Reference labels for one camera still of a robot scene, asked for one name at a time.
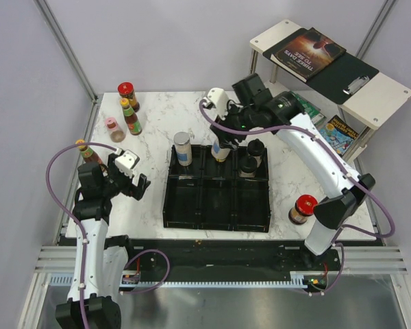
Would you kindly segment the black-lid pepper shaker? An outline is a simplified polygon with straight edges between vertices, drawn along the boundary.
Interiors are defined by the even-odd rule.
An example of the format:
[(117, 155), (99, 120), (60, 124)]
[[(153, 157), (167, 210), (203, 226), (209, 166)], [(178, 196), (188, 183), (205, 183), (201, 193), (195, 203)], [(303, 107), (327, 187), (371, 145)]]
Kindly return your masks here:
[(258, 138), (252, 140), (247, 145), (247, 153), (256, 159), (257, 167), (259, 167), (262, 163), (263, 155), (264, 155), (265, 146), (262, 141)]
[(241, 178), (254, 178), (258, 168), (257, 160), (252, 156), (245, 156), (240, 159), (238, 165), (238, 175)]

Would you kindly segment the silver-lid salt jar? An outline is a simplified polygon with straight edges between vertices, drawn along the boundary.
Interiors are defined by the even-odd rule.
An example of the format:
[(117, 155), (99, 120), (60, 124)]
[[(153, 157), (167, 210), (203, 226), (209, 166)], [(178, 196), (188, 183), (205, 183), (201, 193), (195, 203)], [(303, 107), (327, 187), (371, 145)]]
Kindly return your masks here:
[(173, 137), (175, 152), (181, 166), (187, 167), (192, 163), (192, 148), (187, 132), (177, 132)]

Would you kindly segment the brown-lid spice jar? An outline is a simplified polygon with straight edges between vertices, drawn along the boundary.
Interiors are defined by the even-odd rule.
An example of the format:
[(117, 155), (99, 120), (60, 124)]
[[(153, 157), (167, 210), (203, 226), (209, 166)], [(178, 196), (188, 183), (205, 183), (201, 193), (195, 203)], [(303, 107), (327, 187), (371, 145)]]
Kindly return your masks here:
[(230, 148), (221, 147), (217, 138), (215, 139), (211, 147), (211, 154), (217, 162), (225, 162), (227, 157), (229, 156), (230, 151)]

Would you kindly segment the yellow-cap sauce bottle tall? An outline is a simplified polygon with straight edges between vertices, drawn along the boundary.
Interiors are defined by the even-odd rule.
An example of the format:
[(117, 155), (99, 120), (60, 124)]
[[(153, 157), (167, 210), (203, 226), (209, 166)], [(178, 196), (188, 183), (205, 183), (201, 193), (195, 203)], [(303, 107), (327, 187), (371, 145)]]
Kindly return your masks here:
[(129, 100), (126, 98), (121, 98), (119, 103), (122, 107), (124, 120), (127, 124), (129, 132), (132, 135), (139, 135), (142, 132), (142, 127), (136, 113), (134, 112), (134, 109), (129, 104)]

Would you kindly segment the yellow-cap sauce bottle front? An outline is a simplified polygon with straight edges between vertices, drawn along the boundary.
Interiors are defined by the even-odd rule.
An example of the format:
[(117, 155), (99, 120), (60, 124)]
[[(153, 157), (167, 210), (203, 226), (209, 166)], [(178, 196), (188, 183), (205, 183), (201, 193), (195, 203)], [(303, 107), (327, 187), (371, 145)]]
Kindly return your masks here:
[(105, 172), (105, 165), (102, 159), (100, 158), (100, 156), (98, 155), (98, 153), (95, 152), (91, 146), (82, 145), (82, 143), (84, 142), (85, 142), (84, 139), (78, 139), (75, 141), (75, 144), (78, 145), (77, 148), (80, 152), (81, 157), (83, 158), (83, 161), (85, 163), (97, 162), (99, 166), (101, 167), (102, 171)]

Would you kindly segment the black six-compartment plastic tray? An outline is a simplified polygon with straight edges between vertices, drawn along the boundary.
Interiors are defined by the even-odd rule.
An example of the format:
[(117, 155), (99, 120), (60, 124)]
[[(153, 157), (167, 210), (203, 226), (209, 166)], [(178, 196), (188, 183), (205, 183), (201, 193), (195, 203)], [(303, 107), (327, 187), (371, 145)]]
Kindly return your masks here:
[(192, 146), (192, 164), (183, 167), (173, 151), (166, 183), (163, 224), (166, 228), (267, 233), (271, 222), (269, 162), (265, 147), (254, 178), (238, 175), (247, 146), (217, 162), (211, 147)]

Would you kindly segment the red-lid sauce jar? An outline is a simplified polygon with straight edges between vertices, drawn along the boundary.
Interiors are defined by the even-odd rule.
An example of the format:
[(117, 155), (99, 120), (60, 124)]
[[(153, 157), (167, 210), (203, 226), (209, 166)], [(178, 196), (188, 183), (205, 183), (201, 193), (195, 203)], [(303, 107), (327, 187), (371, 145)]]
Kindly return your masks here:
[(295, 225), (303, 225), (314, 214), (314, 207), (318, 204), (312, 195), (301, 195), (288, 212), (288, 218)]
[(140, 110), (140, 103), (136, 98), (134, 85), (131, 82), (120, 83), (117, 87), (117, 91), (122, 98), (126, 98), (129, 101), (130, 106), (135, 112)]

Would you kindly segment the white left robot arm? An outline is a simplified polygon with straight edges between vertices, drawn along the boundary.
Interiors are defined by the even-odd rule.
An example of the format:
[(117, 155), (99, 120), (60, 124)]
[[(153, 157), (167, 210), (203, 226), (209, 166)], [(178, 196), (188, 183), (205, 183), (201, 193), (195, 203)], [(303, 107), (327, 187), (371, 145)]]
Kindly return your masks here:
[(72, 214), (77, 220), (75, 269), (67, 301), (57, 305), (55, 318), (61, 328), (120, 328), (121, 310), (116, 302), (121, 274), (136, 264), (128, 237), (109, 238), (112, 199), (123, 194), (141, 200), (150, 185), (141, 174), (133, 183), (140, 158), (117, 149), (108, 157), (107, 169), (96, 162), (78, 168), (80, 186)]

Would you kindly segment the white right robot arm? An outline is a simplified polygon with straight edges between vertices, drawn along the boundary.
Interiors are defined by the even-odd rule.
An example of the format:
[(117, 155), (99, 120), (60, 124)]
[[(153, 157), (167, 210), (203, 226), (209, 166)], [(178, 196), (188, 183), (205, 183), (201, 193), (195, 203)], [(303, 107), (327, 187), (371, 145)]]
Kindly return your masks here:
[(222, 88), (212, 88), (200, 103), (202, 110), (217, 111), (210, 129), (219, 147), (236, 149), (248, 135), (270, 132), (294, 150), (325, 193), (314, 207), (316, 221), (299, 257), (306, 269), (317, 269), (341, 225), (364, 202), (375, 179), (350, 167), (332, 149), (291, 92), (272, 95), (256, 73), (235, 83), (233, 89), (237, 102), (232, 102)]

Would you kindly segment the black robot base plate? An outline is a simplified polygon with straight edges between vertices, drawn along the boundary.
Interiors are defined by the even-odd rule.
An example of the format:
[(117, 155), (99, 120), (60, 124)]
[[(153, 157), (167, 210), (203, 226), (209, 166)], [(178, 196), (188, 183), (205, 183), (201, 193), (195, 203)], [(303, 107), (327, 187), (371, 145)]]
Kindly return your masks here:
[(302, 241), (287, 240), (204, 240), (204, 239), (132, 239), (125, 235), (107, 238), (107, 249), (125, 247), (131, 259), (140, 251), (158, 249), (169, 258), (171, 267), (187, 265), (265, 266), (279, 271), (338, 271), (341, 253), (329, 248), (313, 256)]

